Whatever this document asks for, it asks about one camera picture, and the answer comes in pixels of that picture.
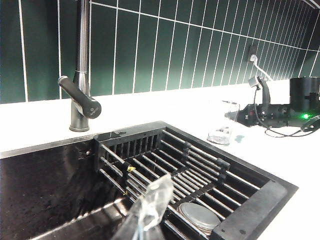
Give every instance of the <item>faucet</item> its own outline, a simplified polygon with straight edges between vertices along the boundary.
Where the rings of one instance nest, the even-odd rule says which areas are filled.
[[[78,1],[77,16],[77,56],[73,82],[67,76],[58,78],[59,86],[71,97],[71,124],[74,132],[89,130],[89,119],[97,118],[101,105],[90,96],[88,81],[89,68],[89,1]]]

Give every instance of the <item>clear plastic bag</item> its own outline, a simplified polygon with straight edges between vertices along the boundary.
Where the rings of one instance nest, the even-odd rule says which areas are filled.
[[[173,199],[174,186],[166,174],[147,186],[146,192],[132,205],[127,218],[112,240],[165,239],[159,223],[168,203]]]

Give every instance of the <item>black faucet handle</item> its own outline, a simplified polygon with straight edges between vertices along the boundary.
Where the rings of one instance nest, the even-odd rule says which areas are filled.
[[[88,119],[95,119],[101,113],[101,105],[91,96],[84,94],[67,76],[61,76],[58,84],[77,103],[78,111]]]

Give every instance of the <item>white countertop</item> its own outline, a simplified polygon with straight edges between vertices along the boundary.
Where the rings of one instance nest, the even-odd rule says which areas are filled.
[[[289,82],[269,83],[271,103],[289,102]],[[164,121],[195,137],[206,140],[214,111],[209,100],[230,100],[243,109],[253,103],[254,89],[248,84],[95,97],[101,115],[89,121],[87,132],[69,131],[70,99],[0,105],[0,152],[55,142],[90,134]],[[278,129],[293,133],[296,128]],[[240,142],[237,136],[243,136]],[[317,142],[320,130],[305,137],[272,138],[262,127],[234,126],[231,143],[216,147],[237,156],[299,187],[299,190],[259,237],[270,239],[315,239],[318,234]]]

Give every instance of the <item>clear glass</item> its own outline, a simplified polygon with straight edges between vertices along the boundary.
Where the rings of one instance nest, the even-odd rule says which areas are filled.
[[[207,140],[228,145],[240,105],[231,101],[210,101],[209,131]]]

